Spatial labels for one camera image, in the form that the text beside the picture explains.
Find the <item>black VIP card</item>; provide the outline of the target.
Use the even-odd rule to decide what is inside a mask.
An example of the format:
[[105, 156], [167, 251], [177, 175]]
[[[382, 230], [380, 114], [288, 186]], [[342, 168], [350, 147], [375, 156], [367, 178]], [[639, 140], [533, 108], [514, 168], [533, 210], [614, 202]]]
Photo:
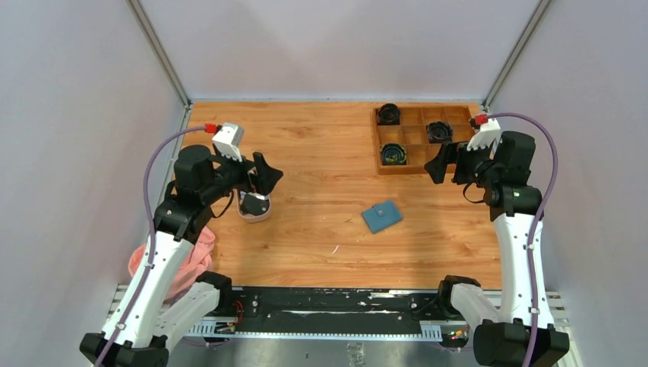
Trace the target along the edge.
[[239, 193], [238, 211], [242, 216], [263, 216], [270, 210], [270, 200], [257, 193]]

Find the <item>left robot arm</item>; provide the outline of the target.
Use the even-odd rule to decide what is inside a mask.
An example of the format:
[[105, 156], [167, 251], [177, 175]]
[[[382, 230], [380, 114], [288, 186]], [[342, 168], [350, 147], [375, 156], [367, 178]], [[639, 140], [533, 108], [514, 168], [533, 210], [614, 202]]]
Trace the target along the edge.
[[161, 308], [180, 266], [201, 231], [215, 218], [212, 205], [237, 190], [268, 196], [284, 175], [260, 152], [235, 161], [204, 145], [183, 148], [131, 283], [99, 333], [87, 333], [80, 352], [95, 366], [165, 366], [171, 351], [206, 314], [234, 306], [231, 278], [213, 271], [196, 277], [166, 311]]

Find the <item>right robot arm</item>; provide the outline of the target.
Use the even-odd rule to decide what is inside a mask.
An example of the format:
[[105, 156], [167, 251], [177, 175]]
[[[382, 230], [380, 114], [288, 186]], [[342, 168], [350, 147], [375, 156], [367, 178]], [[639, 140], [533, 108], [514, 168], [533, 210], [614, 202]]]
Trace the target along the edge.
[[482, 203], [500, 249], [501, 303], [494, 306], [475, 279], [458, 275], [440, 281], [436, 298], [441, 316], [467, 322], [482, 366], [554, 366], [570, 349], [569, 335], [556, 329], [544, 288], [544, 196], [528, 184], [535, 150], [533, 137], [504, 132], [497, 144], [483, 148], [446, 141], [425, 166], [436, 184], [453, 164], [454, 184], [484, 189]]

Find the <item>blue leather card holder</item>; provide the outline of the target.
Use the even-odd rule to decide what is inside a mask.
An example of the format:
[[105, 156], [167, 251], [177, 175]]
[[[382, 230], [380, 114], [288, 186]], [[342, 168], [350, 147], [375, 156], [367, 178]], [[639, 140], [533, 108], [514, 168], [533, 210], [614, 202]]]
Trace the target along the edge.
[[374, 204], [361, 213], [365, 224], [372, 234], [376, 234], [403, 220], [403, 215], [392, 200]]

